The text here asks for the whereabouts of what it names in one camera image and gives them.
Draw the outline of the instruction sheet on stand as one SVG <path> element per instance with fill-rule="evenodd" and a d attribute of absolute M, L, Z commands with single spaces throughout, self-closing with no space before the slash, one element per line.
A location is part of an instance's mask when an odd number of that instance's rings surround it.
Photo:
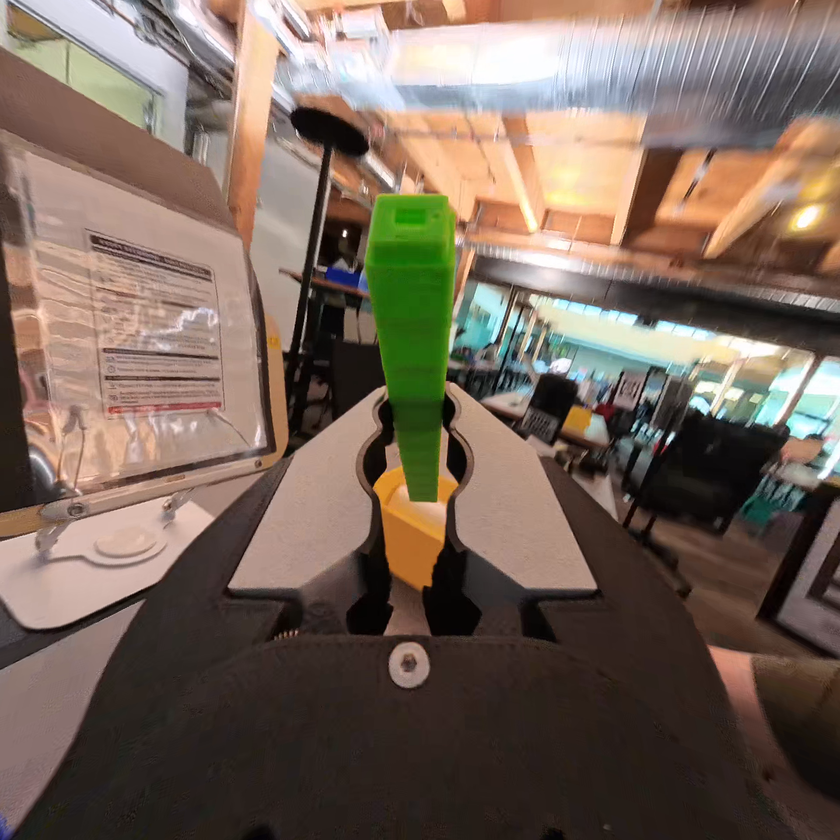
<path fill-rule="evenodd" d="M 132 126 L 104 107 L 62 85 L 11 52 L 2 49 L 2 132 L 67 158 L 126 186 L 147 192 L 184 214 L 192 214 L 235 234 L 233 219 L 205 167 L 167 143 Z M 256 275 L 257 301 L 266 325 Z M 14 342 L 4 337 L 10 324 L 6 285 L 2 283 L 2 535 L 33 531 L 43 523 L 75 520 L 95 513 L 170 496 L 188 488 L 246 475 L 264 467 L 268 454 L 185 476 L 141 482 L 82 496 L 48 497 L 46 471 L 31 454 L 20 420 L 20 383 Z"/>

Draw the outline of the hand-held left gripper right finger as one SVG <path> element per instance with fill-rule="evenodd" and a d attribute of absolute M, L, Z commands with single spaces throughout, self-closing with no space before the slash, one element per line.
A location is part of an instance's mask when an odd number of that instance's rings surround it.
<path fill-rule="evenodd" d="M 444 546 L 425 588 L 434 636 L 553 636 L 543 606 L 599 587 L 537 451 L 476 399 L 446 384 Z"/>

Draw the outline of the green plastic square tube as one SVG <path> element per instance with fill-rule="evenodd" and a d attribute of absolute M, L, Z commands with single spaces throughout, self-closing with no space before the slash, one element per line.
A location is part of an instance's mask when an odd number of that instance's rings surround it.
<path fill-rule="evenodd" d="M 380 195 L 364 258 L 395 441 L 413 502 L 438 498 L 455 230 L 455 211 L 444 195 Z"/>

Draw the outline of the black mesh office chair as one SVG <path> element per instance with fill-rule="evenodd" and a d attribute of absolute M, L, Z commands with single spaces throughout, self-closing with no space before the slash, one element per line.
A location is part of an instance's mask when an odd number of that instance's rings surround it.
<path fill-rule="evenodd" d="M 789 436 L 786 429 L 687 414 L 670 442 L 648 460 L 638 457 L 626 478 L 631 506 L 623 526 L 645 511 L 646 532 L 667 518 L 724 534 Z"/>

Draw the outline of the black pole stand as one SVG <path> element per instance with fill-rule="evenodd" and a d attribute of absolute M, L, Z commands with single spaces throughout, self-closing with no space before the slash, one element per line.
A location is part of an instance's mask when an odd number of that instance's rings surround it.
<path fill-rule="evenodd" d="M 335 153 L 352 159 L 364 157 L 370 145 L 363 133 L 341 117 L 312 107 L 297 107 L 290 115 L 297 135 L 321 148 L 321 163 L 311 216 L 308 245 L 301 273 L 297 312 L 287 356 L 286 387 L 290 398 L 289 435 L 298 436 L 308 404 L 312 378 L 313 347 L 318 339 L 319 312 L 309 312 L 314 269 L 319 257 L 332 189 L 332 161 Z"/>

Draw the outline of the white stand base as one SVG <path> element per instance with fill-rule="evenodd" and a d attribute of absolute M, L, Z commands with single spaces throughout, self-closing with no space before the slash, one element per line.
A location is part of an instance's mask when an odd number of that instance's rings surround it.
<path fill-rule="evenodd" d="M 35 534 L 3 541 L 2 603 L 27 629 L 77 623 L 159 583 L 212 521 L 188 501 L 164 522 L 150 500 L 72 522 L 47 549 Z"/>

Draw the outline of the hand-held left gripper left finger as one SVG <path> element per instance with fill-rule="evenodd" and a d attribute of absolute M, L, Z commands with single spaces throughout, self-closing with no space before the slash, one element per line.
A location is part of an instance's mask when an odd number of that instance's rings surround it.
<path fill-rule="evenodd" d="M 295 603 L 302 625 L 383 635 L 392 576 L 364 458 L 384 466 L 385 403 L 386 389 L 375 389 L 291 457 L 228 583 L 232 595 Z"/>

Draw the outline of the wooden support post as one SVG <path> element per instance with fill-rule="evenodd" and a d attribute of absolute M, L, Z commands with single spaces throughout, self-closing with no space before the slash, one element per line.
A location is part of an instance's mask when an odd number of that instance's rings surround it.
<path fill-rule="evenodd" d="M 253 15 L 248 2 L 237 2 L 234 9 L 237 43 L 224 194 L 234 226 L 249 252 L 279 46 L 273 34 Z"/>

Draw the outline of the clear-sleeved instruction sheet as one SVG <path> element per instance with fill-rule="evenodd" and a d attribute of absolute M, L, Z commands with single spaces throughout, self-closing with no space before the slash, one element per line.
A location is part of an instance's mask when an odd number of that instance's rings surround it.
<path fill-rule="evenodd" d="M 235 234 L 2 132 L 2 281 L 48 497 L 270 452 L 265 327 Z"/>

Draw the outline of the person's right forearm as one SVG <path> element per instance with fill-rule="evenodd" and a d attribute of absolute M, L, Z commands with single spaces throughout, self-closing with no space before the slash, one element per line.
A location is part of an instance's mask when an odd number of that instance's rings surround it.
<path fill-rule="evenodd" d="M 709 653 L 734 709 L 738 725 L 758 763 L 765 792 L 779 803 L 791 792 L 791 767 L 777 743 L 759 697 L 750 654 L 710 646 Z"/>

